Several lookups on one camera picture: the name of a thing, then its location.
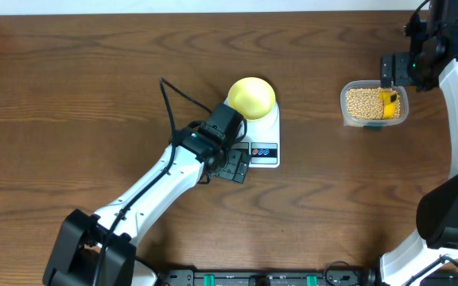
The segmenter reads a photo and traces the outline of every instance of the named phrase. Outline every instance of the wood grain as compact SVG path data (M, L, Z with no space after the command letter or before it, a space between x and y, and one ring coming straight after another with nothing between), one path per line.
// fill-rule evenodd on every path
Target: wood grain
M199 269L370 266L415 227L450 164L442 94L408 89L381 132L344 127L340 91L406 50L407 12L0 17L0 284L39 284L58 228L162 154L164 76L214 107L246 76L281 107L281 166L182 195L139 253ZM177 126L206 118L171 95Z

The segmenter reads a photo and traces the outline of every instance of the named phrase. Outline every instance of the yellow object in container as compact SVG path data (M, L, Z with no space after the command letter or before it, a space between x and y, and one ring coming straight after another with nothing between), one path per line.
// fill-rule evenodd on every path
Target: yellow object in container
M397 109L398 94L392 91L381 91L381 93L379 93L379 99L382 100L384 106L382 118L392 118Z
M275 106L274 89L259 78L237 81L229 90L227 103L245 119L257 120L265 117Z

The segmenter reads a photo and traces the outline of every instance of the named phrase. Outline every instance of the soybeans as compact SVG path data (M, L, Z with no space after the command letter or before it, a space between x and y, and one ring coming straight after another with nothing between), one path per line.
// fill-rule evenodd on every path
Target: soybeans
M381 91L392 91L384 88L356 88L346 92L346 105L349 114L356 119L380 120L384 109L383 102L379 99ZM401 117L401 103L397 100L395 115L388 119Z

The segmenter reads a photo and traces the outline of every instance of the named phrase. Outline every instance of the beans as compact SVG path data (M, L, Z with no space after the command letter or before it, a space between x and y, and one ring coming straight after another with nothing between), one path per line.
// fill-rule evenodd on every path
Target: beans
M382 119L383 102L379 99L381 91L392 91L384 88L356 88L346 92L346 105L349 114L356 119ZM401 117L401 103L397 100L395 115L390 119Z

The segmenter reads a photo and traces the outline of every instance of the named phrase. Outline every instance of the yellow ball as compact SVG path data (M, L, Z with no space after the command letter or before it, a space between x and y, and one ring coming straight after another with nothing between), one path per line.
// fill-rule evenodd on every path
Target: yellow ball
M250 77L233 84L227 101L244 118L256 120L265 117L274 108L275 92L266 81Z

